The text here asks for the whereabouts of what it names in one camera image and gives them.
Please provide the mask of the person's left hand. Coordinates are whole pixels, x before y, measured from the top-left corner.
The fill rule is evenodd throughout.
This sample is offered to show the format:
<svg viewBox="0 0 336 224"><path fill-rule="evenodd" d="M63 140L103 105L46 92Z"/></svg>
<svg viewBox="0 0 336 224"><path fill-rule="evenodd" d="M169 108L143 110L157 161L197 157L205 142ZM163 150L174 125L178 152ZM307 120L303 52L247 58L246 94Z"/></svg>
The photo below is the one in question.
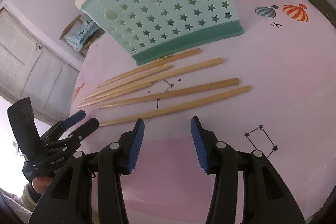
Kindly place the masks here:
<svg viewBox="0 0 336 224"><path fill-rule="evenodd" d="M32 187L38 194L43 194L52 183L52 178L47 176L37 176L31 182Z"/></svg>

